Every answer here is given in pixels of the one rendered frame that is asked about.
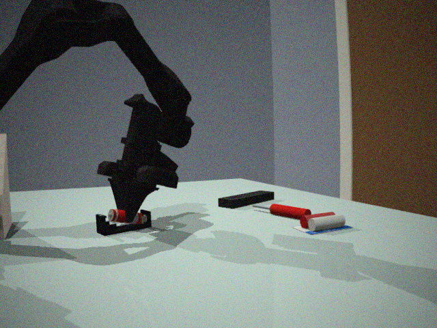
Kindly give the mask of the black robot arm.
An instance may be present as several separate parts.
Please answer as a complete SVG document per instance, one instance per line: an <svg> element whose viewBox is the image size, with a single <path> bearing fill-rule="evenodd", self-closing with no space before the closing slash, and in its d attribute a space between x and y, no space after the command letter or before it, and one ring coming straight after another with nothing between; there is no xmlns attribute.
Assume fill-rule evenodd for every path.
<svg viewBox="0 0 437 328"><path fill-rule="evenodd" d="M135 94L128 132L151 135L175 148L184 147L194 122L186 115L190 92L152 52L132 17L117 3L97 0L31 0L12 42L0 56L0 110L41 64L73 46L114 41L144 77L156 103Z"/></svg>

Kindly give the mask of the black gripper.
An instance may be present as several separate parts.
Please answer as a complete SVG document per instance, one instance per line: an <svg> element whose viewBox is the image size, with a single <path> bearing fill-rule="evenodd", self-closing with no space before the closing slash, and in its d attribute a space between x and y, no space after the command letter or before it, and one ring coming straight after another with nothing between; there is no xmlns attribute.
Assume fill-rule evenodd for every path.
<svg viewBox="0 0 437 328"><path fill-rule="evenodd" d="M122 159L98 165L97 174L112 177L108 180L115 203L117 209L125 210L126 222L134 220L148 194L160 189L156 185L177 189L176 172L152 166L155 151L162 147L157 143L157 137L128 132L121 140L125 144Z"/></svg>

